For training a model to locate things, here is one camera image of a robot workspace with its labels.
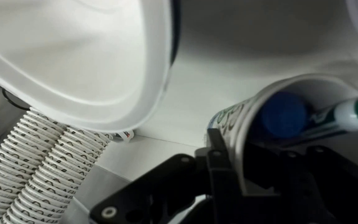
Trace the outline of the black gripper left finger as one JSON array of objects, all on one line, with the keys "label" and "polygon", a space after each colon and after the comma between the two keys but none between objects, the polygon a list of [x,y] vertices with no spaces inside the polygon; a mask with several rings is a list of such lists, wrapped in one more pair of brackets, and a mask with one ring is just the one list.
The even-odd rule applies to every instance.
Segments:
[{"label": "black gripper left finger", "polygon": [[241,224],[241,190],[225,141],[216,128],[207,130],[206,156],[216,224]]}]

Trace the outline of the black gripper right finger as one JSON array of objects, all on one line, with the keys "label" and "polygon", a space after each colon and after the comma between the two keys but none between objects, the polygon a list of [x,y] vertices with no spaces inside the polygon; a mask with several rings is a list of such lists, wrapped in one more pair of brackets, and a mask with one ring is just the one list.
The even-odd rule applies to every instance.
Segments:
[{"label": "black gripper right finger", "polygon": [[284,224],[358,224],[358,164],[328,147],[299,154],[247,143],[245,178],[284,200]]}]

